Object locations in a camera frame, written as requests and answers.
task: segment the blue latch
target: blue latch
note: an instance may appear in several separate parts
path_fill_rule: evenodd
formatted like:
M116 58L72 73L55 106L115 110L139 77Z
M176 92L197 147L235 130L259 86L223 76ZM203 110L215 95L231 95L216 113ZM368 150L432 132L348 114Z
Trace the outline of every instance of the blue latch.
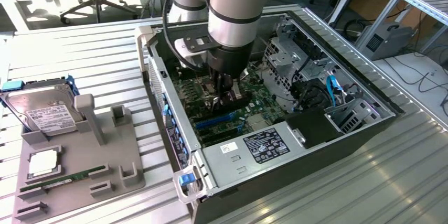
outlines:
M1 91L9 92L13 90L21 90L21 87L24 86L23 81L8 81L5 84L3 84Z
M165 104L165 106L163 107L163 115L167 115L168 109L169 109L169 105Z
M193 183L195 180L196 178L193 173L184 174L179 177L179 183L181 186L187 186L188 184Z

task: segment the motherboard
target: motherboard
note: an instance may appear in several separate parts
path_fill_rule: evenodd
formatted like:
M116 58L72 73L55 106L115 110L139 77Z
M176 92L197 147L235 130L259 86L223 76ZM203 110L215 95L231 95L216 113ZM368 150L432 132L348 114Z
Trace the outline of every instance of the motherboard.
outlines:
M240 91L245 94L245 106L236 106L224 113L212 113L207 104L216 97L216 90L207 74L189 73L173 77L173 85L184 106L191 125L203 147L271 126L287 112L275 101L256 74L256 67L248 68L240 79Z

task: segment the hard drive label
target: hard drive label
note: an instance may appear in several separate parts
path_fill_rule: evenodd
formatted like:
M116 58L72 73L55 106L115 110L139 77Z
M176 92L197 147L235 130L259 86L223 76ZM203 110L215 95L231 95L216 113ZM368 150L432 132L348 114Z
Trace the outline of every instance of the hard drive label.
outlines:
M289 148L275 128L245 137L243 140L259 164L289 152Z
M75 120L65 105L29 110L25 114L44 133L75 126Z

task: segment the gray component tray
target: gray component tray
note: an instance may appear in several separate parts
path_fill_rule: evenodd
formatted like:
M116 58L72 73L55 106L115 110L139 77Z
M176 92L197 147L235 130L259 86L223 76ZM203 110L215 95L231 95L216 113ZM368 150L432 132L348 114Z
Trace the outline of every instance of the gray component tray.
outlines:
M105 145L100 146L97 144L92 131L84 133L75 131L52 136L48 137L49 141L36 143L32 146L25 141L23 142L12 223L36 223L144 187L143 165L131 111L128 109L125 116L128 116L128 123L115 127L111 112L96 115L104 132L104 138L107 139ZM104 165L109 168L105 169L107 172L99 171L100 173L96 173L96 176L92 176L93 178L88 177L69 184L49 188L47 193L32 192L29 197L24 197L23 193L20 193L20 188L32 185L25 183L29 169L29 154L56 145L61 145L63 147L63 153L59 155L59 164L61 164L64 171L60 176L44 179L43 181L53 180L55 178L79 173L97 166ZM121 181L123 174L120 174L120 167L123 167L125 174L132 174L133 170L136 170L139 179L133 179L132 183ZM107 190L100 194L95 194L95 197L92 197L91 187L104 181L109 181L113 190ZM19 212L23 212L21 209L32 206L37 202L45 204L43 210L39 211L40 214L29 215L27 218L19 217L21 221L16 219L16 216L20 215Z

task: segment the floor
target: floor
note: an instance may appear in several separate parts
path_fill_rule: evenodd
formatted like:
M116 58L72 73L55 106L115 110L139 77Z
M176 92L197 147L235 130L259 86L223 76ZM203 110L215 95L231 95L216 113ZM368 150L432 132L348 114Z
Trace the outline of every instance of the floor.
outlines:
M44 29L44 28L55 28L55 27L64 27L67 24L60 22L59 14L68 10L71 7L76 6L79 0L47 0L47 1L24 1L20 2L20 7L24 11L24 15L27 18L27 24L31 28L31 30L35 29ZM143 12L143 3L147 3L148 0L124 0L124 3L120 3L119 0L109 0L111 2L125 5L129 8L135 9L139 14L143 13L143 17L149 16L149 10L145 8ZM160 16L161 14L161 3L164 0L156 1L156 8L155 13L156 16ZM329 6L329 0L315 0L313 3L309 3L311 0L268 0L267 4L268 6L276 6L276 5L284 5L284 4L299 4L303 7L308 7L321 18L328 17L332 11L332 7ZM96 23L96 15L95 10L92 7L85 7L77 11L75 14L68 14L67 18L71 20L69 25L85 25L85 24L95 24ZM336 30L341 31L344 24L351 19L359 19L361 18L356 12L353 12L351 9L348 9L341 17L341 20L339 22L339 25L336 27ZM108 6L103 6L101 10L101 22L113 22L113 21L121 21L121 20L129 20L132 19L132 15L129 13L125 13L120 10L116 10L115 8L111 8ZM13 31L13 25L11 23L11 20L7 16L7 13L0 5L0 33L5 31ZM439 30L439 27L436 26L432 33L428 37L420 38L417 43L417 49L421 45L424 45L425 41L431 37L431 35ZM448 33L445 33L436 43L436 45L445 44L445 41L448 39ZM431 51L428 56L439 62L441 59L441 62L448 60L448 50L444 50L445 47L439 47L435 50Z

